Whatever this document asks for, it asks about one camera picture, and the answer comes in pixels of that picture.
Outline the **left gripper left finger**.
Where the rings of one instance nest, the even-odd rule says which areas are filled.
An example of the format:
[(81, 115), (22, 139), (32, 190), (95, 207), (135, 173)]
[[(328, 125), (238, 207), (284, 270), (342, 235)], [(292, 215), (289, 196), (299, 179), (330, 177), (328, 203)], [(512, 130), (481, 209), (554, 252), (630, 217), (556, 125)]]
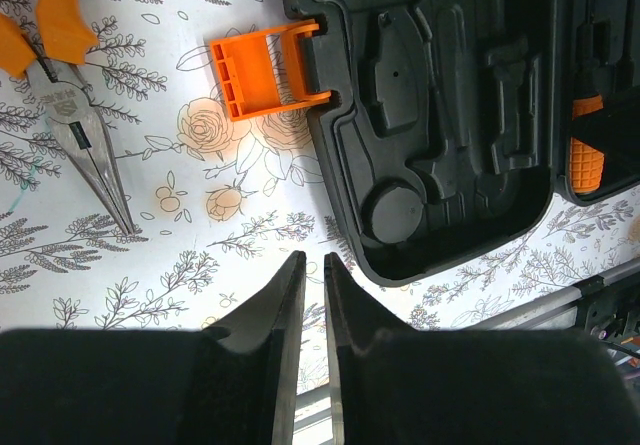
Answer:
[(288, 444), (306, 256), (200, 331), (1, 336), (5, 444)]

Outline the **black plastic tool case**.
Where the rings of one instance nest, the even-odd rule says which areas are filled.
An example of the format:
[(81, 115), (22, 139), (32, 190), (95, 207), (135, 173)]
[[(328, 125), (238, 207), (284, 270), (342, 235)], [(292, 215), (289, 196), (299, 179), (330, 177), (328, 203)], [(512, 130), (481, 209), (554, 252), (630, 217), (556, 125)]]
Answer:
[[(288, 23), (214, 40), (231, 119), (284, 147), (306, 113), (337, 225), (398, 287), (530, 231), (554, 194), (639, 182), (639, 0), (282, 0)], [(583, 58), (604, 107), (572, 118)], [(605, 155), (576, 194), (575, 137)]]

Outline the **large orange screwdriver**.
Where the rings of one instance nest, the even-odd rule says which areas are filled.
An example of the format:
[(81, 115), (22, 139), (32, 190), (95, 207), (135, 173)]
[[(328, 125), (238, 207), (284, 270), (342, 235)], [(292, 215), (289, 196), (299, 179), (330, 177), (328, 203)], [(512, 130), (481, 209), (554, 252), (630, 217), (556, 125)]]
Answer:
[[(601, 94), (594, 84), (594, 70), (598, 61), (593, 57), (583, 58), (574, 81), (572, 118), (599, 111), (604, 107)], [(596, 191), (602, 180), (605, 155), (575, 137), (570, 141), (569, 175), (573, 191), (576, 194), (588, 194)]]

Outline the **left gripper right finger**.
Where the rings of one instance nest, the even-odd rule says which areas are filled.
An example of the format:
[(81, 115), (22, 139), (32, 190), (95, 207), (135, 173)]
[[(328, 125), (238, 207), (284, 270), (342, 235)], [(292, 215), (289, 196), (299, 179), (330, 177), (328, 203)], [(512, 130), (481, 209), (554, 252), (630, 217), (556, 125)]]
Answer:
[(588, 331), (421, 331), (324, 262), (337, 444), (635, 444), (620, 345)]

